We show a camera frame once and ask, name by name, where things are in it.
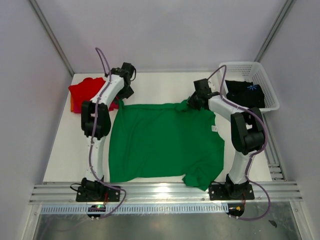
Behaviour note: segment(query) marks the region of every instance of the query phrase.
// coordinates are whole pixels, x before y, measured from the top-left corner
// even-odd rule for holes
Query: metal pole
[[[259,53],[255,57],[255,60],[254,60],[255,62],[260,62],[262,60],[262,58],[264,57],[266,51],[270,47],[272,41],[275,39],[275,36],[277,35],[280,27],[282,26],[283,22],[285,21],[286,17],[288,16],[295,2],[296,0],[286,0],[271,30],[269,31],[262,47],[260,48]]]
[[[38,17],[43,29],[45,30],[47,36],[49,37],[50,41],[52,42],[55,50],[57,51],[58,55],[60,56],[61,60],[63,61],[65,67],[69,71],[70,75],[73,77],[75,72],[72,69],[64,51],[62,50],[62,48],[57,40],[57,38],[55,37],[53,31],[51,30],[51,28],[50,28],[44,14],[42,13],[37,1],[36,0],[27,0],[27,1],[30,3],[31,8],[34,10],[34,13]]]

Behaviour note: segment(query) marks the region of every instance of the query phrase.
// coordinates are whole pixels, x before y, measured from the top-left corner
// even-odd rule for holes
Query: metal floor
[[[243,216],[259,216],[267,206],[266,202],[248,202]],[[226,213],[125,214],[88,220],[72,228],[85,219],[88,216],[81,214],[41,214],[33,240],[302,239],[289,202],[273,202],[268,215],[257,221],[231,219]],[[66,232],[55,230],[68,228]]]

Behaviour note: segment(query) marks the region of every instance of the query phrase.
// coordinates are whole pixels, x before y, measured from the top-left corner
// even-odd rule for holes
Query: white wall
[[[76,73],[211,71],[253,61],[285,0],[38,0]]]
[[[15,240],[71,76],[26,0],[1,1],[0,36],[0,238]]]
[[[285,172],[298,182],[320,236],[319,10],[319,0],[296,1],[262,64],[280,101],[268,123]]]

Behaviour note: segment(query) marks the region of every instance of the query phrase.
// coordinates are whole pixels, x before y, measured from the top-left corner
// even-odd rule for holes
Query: metal frame
[[[33,9],[35,15],[38,17],[45,33],[47,34],[47,36],[49,37],[50,41],[52,42],[56,52],[58,53],[58,55],[60,56],[62,62],[64,63],[66,69],[68,70],[68,72],[70,73],[70,75],[73,77],[75,72],[72,69],[64,51],[62,50],[57,38],[55,37],[53,31],[50,28],[50,25],[48,24],[43,12],[41,11],[38,3],[36,0],[27,0],[30,3],[31,8]]]
[[[265,55],[266,51],[270,47],[272,41],[275,39],[275,36],[279,32],[283,22],[285,21],[286,17],[288,16],[289,12],[291,11],[293,5],[295,4],[296,0],[286,0],[284,3],[281,11],[279,12],[276,20],[273,23],[266,39],[263,42],[257,56],[255,57],[255,62],[260,62],[263,56]]]
[[[34,186],[30,205],[75,204],[76,193],[70,189],[72,182],[47,183]],[[302,201],[302,195],[296,182],[270,181],[259,182],[267,191],[272,202]],[[184,183],[114,183],[126,190],[124,204],[198,204],[212,203],[208,190],[187,187]],[[260,187],[253,185],[255,200],[247,202],[267,202],[268,199]],[[213,201],[213,203],[240,203],[239,200]]]
[[[30,240],[34,238],[41,209],[42,205],[33,205],[31,207],[30,215],[21,240]]]
[[[118,203],[108,203],[105,205],[105,213],[110,213],[115,209]],[[92,204],[52,204],[43,205],[40,214],[44,215],[76,215],[76,214],[90,214],[100,215],[101,212],[89,212]],[[149,204],[123,204],[113,214],[208,214],[208,213],[228,213],[227,203],[149,203]]]
[[[291,202],[292,212],[298,226],[300,235],[303,240],[312,240],[315,239],[313,236],[311,229],[309,228],[307,218],[304,212],[304,202]]]
[[[268,124],[268,117],[265,115],[262,115],[262,118],[268,133],[268,144],[264,150],[264,153],[268,161],[271,178],[273,181],[286,181],[287,180],[286,170],[285,170],[283,161],[281,160],[278,154],[276,142],[272,137],[271,129]]]

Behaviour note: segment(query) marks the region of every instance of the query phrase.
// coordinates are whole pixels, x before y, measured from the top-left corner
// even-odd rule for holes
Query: shirt label
[[[217,126],[211,126],[212,132],[218,132],[218,127]]]

